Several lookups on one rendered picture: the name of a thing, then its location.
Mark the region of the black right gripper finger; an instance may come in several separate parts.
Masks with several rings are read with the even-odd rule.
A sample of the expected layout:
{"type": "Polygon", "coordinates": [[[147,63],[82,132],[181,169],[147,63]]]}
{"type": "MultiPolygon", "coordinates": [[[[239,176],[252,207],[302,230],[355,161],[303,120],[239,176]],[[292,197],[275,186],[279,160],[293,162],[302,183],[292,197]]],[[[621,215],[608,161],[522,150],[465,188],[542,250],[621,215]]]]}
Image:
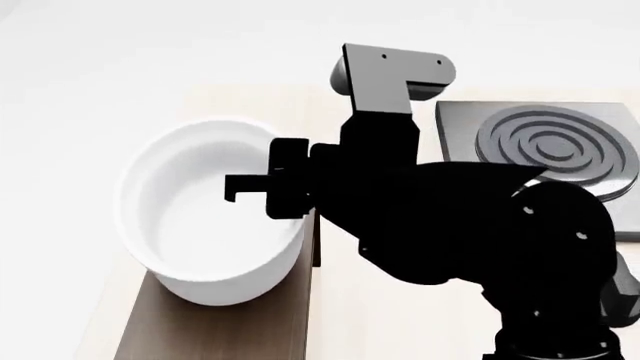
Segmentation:
{"type": "Polygon", "coordinates": [[[235,202],[239,193],[265,193],[269,191],[268,175],[228,174],[225,176],[224,200],[235,202]]]}

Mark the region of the white bowl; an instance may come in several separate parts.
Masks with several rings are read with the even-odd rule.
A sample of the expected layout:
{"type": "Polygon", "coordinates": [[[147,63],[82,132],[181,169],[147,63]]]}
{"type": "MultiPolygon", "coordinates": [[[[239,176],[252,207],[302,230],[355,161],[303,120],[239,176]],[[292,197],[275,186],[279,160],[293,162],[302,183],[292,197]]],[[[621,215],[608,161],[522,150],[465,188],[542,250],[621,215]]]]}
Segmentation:
{"type": "Polygon", "coordinates": [[[144,146],[114,194],[129,253],[171,293],[198,305],[256,299],[293,269],[303,219],[274,220],[263,194],[224,198],[230,174],[264,174],[277,132],[252,119],[179,125],[144,146]]]}

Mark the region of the brown wooden board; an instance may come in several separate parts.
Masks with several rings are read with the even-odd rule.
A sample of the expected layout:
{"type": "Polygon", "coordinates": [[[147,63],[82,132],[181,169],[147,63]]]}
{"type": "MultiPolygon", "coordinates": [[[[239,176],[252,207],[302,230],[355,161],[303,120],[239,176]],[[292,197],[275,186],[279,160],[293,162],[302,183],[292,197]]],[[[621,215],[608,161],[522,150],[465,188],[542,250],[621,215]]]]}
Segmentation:
{"type": "Polygon", "coordinates": [[[146,274],[113,360],[305,360],[320,216],[304,225],[301,254],[268,293],[227,307],[195,305],[146,274]]]}

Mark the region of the grey ringed stove burner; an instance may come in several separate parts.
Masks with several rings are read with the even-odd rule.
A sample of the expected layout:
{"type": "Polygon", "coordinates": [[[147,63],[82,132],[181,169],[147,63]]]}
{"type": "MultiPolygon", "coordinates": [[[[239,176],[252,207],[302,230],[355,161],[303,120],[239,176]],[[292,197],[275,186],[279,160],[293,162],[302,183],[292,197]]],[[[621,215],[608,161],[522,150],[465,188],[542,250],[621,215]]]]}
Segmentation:
{"type": "Polygon", "coordinates": [[[475,152],[483,162],[544,167],[538,181],[579,185],[603,202],[626,194],[640,176],[640,157],[620,131],[555,104],[497,111],[480,125],[475,152]]]}

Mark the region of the grey stove plate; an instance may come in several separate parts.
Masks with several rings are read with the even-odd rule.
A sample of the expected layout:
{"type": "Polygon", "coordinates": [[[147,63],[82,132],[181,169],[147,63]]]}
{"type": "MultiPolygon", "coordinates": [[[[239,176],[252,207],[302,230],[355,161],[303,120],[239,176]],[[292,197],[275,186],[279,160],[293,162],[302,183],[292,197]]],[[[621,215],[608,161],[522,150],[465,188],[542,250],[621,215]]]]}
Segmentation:
{"type": "MultiPolygon", "coordinates": [[[[614,102],[553,101],[439,101],[435,118],[441,151],[445,161],[480,161],[475,152],[475,137],[480,125],[492,114],[522,104],[555,104],[587,114],[620,131],[640,157],[640,122],[624,104],[614,102]]],[[[640,176],[623,196],[603,202],[616,230],[619,242],[640,242],[640,176]]]]}

